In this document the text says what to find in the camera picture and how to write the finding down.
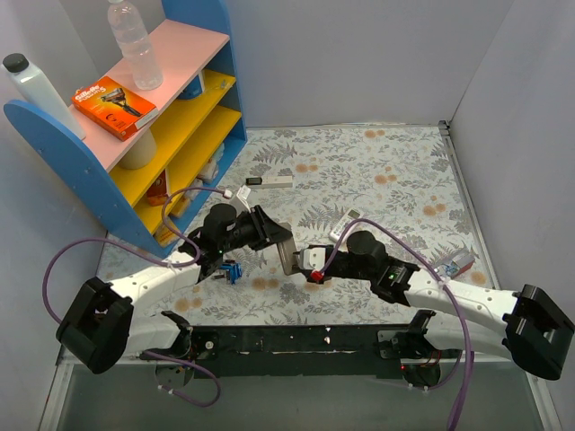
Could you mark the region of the grey beige remote control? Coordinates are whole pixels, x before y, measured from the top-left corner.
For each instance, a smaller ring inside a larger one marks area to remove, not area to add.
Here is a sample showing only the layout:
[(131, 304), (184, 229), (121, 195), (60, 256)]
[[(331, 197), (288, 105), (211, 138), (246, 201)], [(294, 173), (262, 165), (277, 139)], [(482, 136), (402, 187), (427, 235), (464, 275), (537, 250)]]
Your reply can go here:
[(296, 248), (294, 238), (290, 238), (283, 242), (279, 242), (276, 245), (276, 247), (279, 254), (279, 260), (283, 269), (283, 273), (286, 276), (299, 274), (300, 273), (300, 267), (298, 264), (299, 251)]

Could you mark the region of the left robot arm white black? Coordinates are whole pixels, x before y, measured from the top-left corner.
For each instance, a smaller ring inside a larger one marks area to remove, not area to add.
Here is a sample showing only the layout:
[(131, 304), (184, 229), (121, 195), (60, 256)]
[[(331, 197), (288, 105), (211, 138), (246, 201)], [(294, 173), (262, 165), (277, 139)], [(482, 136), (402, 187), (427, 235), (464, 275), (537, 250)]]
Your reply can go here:
[(84, 282), (56, 338), (94, 374), (109, 370), (125, 355), (183, 359), (192, 350), (190, 323), (172, 311), (153, 311), (152, 306), (210, 277), (230, 251), (260, 251), (292, 237), (287, 224), (272, 220), (259, 206), (238, 213), (230, 205), (217, 204), (188, 242), (159, 265), (111, 281), (93, 277)]

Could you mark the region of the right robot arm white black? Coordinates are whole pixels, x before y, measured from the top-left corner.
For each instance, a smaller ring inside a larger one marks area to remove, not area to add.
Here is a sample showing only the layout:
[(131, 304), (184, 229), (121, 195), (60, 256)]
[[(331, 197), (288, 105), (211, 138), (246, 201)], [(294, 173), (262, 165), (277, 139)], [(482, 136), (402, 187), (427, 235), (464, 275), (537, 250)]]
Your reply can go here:
[(510, 359), (545, 380), (562, 375), (574, 324), (538, 286), (509, 291), (437, 280), (435, 272), (389, 255), (368, 231), (354, 232), (345, 251), (334, 245), (297, 250), (288, 241), (279, 252), (287, 275), (316, 284), (331, 277), (365, 280), (383, 301), (419, 309), (423, 323), (406, 335), (415, 356), (469, 349)]

